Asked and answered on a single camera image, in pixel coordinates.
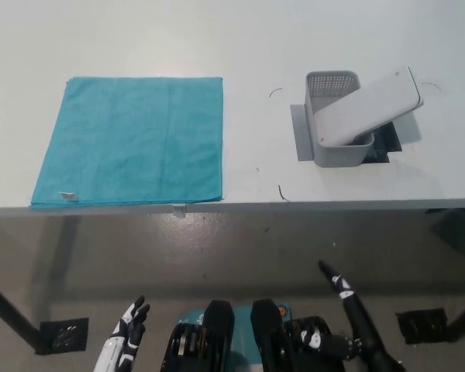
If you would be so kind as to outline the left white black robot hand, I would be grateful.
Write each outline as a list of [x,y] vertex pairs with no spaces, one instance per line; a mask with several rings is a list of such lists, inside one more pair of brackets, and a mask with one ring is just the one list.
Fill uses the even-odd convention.
[[94,372],[131,372],[136,360],[150,305],[144,296],[137,298],[125,311],[105,341]]

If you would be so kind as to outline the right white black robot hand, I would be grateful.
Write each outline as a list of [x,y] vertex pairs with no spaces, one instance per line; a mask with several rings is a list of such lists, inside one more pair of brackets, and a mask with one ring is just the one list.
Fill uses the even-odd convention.
[[382,346],[382,342],[367,310],[342,274],[322,260],[319,261],[319,269],[343,304],[353,330],[353,339],[303,329],[299,336],[301,345],[336,360],[352,360],[357,356],[369,358]]

